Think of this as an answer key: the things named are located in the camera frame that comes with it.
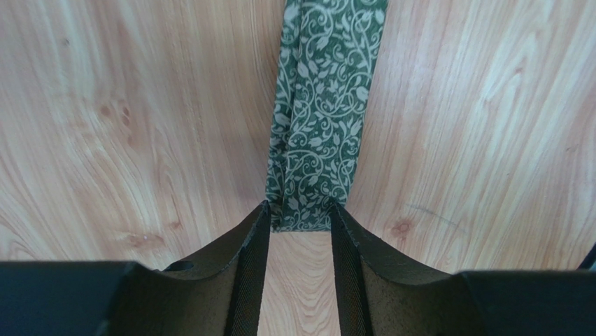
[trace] wooden surface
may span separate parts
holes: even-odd
[[[283,0],[0,1],[0,258],[161,268],[264,198]],[[348,203],[441,270],[596,241],[596,1],[390,1]],[[262,335],[338,335],[328,234],[273,234]]]

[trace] black plastic part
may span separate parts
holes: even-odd
[[[0,335],[256,335],[271,217],[163,272],[136,262],[0,262]]]
[[[339,204],[332,245],[342,335],[596,335],[594,272],[449,275],[386,244]]]
[[[579,265],[580,270],[596,271],[596,244],[592,247],[592,250],[588,253],[585,259]]]

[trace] fabric strap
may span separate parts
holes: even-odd
[[[331,229],[345,204],[387,0],[287,0],[266,195],[272,230]]]

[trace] wood knot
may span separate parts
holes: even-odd
[[[391,228],[391,235],[393,237],[405,238],[406,235],[408,234],[408,232],[410,232],[412,226],[413,226],[413,223],[412,223],[411,219],[408,219],[408,218],[400,219]]]

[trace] floral pattern fabric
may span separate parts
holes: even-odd
[[[345,204],[387,0],[287,0],[271,126],[274,231],[330,230]]]

